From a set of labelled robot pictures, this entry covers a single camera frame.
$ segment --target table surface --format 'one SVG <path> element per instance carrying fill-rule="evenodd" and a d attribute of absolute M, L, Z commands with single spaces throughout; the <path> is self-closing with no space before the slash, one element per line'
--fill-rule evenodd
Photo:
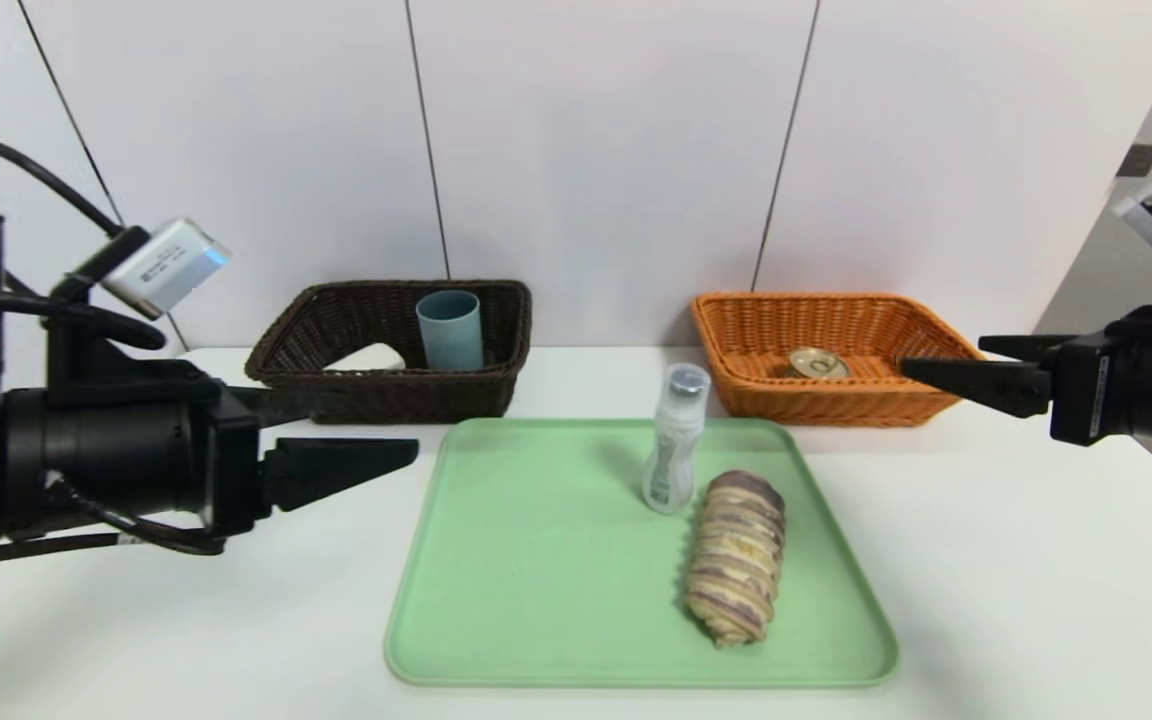
<path fill-rule="evenodd" d="M 247 350 L 187 358 L 234 384 Z M 513 418 L 643 418 L 695 348 L 532 348 Z M 722 410 L 713 406 L 713 415 Z M 234 538 L 0 564 L 0 717 L 1152 717 L 1152 456 L 958 404 L 923 429 L 790 429 L 901 643 L 861 691 L 415 688 L 381 641 L 447 427 L 407 469 Z"/>

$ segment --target white bottle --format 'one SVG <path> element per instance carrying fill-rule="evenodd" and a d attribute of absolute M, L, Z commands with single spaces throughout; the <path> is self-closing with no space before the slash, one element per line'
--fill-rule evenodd
<path fill-rule="evenodd" d="M 655 448 L 643 469 L 643 500 L 652 510 L 672 515 L 691 502 L 696 487 L 691 452 L 705 429 L 708 373 L 689 363 L 664 370 L 655 416 Z"/>

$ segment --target can lid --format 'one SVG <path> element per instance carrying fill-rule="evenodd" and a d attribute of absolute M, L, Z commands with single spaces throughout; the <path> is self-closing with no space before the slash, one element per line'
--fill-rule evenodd
<path fill-rule="evenodd" d="M 850 378 L 851 370 L 835 354 L 819 347 L 801 347 L 790 353 L 790 377 L 828 379 Z"/>

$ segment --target blue cup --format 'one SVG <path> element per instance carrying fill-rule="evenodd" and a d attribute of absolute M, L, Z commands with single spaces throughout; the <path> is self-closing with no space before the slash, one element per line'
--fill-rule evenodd
<path fill-rule="evenodd" d="M 483 369 L 479 296 L 463 290 L 431 293 L 417 302 L 416 319 L 420 320 L 429 369 Z"/>

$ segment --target bread roll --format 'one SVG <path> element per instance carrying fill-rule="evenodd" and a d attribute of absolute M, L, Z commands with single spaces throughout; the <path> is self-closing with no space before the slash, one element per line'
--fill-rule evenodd
<path fill-rule="evenodd" d="M 713 635 L 714 647 L 767 639 L 783 552 L 785 500 L 771 483 L 730 470 L 708 484 L 685 602 Z"/>

